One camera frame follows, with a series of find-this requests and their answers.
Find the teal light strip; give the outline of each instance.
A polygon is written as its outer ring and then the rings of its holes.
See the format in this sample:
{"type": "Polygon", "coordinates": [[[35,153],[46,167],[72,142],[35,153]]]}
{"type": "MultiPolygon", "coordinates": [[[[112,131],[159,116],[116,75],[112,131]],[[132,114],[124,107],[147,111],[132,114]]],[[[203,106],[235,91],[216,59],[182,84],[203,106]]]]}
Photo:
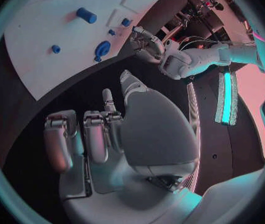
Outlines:
{"type": "Polygon", "coordinates": [[[221,121],[223,123],[229,123],[231,115],[232,105],[232,84],[230,73],[224,74],[224,106],[221,121]]]}

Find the glowing light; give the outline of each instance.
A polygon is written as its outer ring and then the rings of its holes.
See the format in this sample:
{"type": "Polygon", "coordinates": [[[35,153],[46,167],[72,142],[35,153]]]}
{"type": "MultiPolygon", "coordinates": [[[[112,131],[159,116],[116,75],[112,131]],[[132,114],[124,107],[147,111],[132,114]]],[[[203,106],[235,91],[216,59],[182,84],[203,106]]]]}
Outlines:
{"type": "Polygon", "coordinates": [[[229,123],[231,115],[232,105],[232,84],[230,73],[224,74],[224,106],[221,121],[223,123],[229,123]]]}

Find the dark floor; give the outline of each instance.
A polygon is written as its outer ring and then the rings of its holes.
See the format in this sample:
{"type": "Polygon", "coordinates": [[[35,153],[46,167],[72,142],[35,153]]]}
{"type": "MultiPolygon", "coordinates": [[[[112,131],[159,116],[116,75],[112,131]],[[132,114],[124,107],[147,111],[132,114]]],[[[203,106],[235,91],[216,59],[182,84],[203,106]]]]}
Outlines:
{"type": "MultiPolygon", "coordinates": [[[[68,223],[69,221],[58,197],[59,175],[55,174],[51,169],[45,153],[42,134],[44,118],[52,112],[74,109],[81,121],[84,112],[87,110],[102,111],[101,92],[105,88],[111,89],[117,109],[124,114],[124,102],[119,82],[119,75],[124,69],[130,70],[133,75],[138,77],[148,87],[161,92],[171,99],[188,118],[185,81],[172,80],[162,75],[154,65],[142,63],[134,57],[104,68],[62,93],[44,108],[21,133],[12,147],[3,169],[12,186],[22,198],[52,223],[68,223]]],[[[208,83],[208,81],[202,79],[199,78],[197,80],[198,85],[200,85],[199,82],[202,84],[208,83]]],[[[212,99],[216,99],[214,94],[210,93],[209,96],[212,99]]],[[[206,97],[201,97],[202,105],[205,105],[204,102],[210,102],[209,97],[205,99],[206,97]]],[[[200,172],[204,173],[201,175],[204,178],[199,179],[200,194],[203,194],[217,180],[224,181],[234,176],[258,170],[263,166],[259,143],[256,143],[258,137],[253,128],[252,120],[242,103],[240,104],[240,114],[245,121],[239,122],[239,127],[233,127],[228,130],[231,140],[226,141],[229,150],[231,150],[229,155],[232,157],[230,160],[230,169],[232,171],[229,174],[225,173],[225,176],[223,174],[221,176],[220,169],[223,169],[224,162],[226,162],[224,159],[220,159],[221,147],[219,145],[216,146],[214,143],[209,144],[204,149],[208,158],[204,159],[203,166],[200,169],[200,172]],[[242,132],[242,139],[239,139],[239,132],[242,132]],[[246,136],[253,137],[249,140],[245,138],[246,136]],[[218,153],[219,158],[217,160],[211,159],[210,161],[211,156],[209,158],[209,155],[213,154],[214,151],[218,153]],[[212,168],[213,166],[217,167],[218,172],[212,168]]]]}

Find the blue knob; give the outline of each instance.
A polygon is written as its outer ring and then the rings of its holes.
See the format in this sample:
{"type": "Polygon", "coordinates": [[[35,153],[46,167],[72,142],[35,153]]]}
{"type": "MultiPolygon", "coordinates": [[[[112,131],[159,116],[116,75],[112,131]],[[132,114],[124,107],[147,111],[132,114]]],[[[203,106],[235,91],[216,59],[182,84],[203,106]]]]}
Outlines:
{"type": "Polygon", "coordinates": [[[61,51],[61,48],[58,45],[52,46],[53,53],[58,54],[61,51]]]}
{"type": "Polygon", "coordinates": [[[114,35],[116,34],[116,32],[115,32],[114,30],[112,30],[112,29],[110,29],[110,30],[108,31],[108,33],[111,34],[112,36],[114,36],[114,35]]]}
{"type": "Polygon", "coordinates": [[[122,21],[122,25],[128,27],[130,25],[131,21],[127,18],[124,18],[122,21]]]}
{"type": "Polygon", "coordinates": [[[84,9],[83,7],[77,10],[77,16],[81,17],[83,20],[91,24],[96,22],[97,20],[96,14],[84,9]]]}
{"type": "Polygon", "coordinates": [[[100,43],[96,50],[95,50],[95,61],[100,62],[101,61],[101,56],[105,56],[110,50],[110,43],[109,41],[103,41],[100,43]]]}

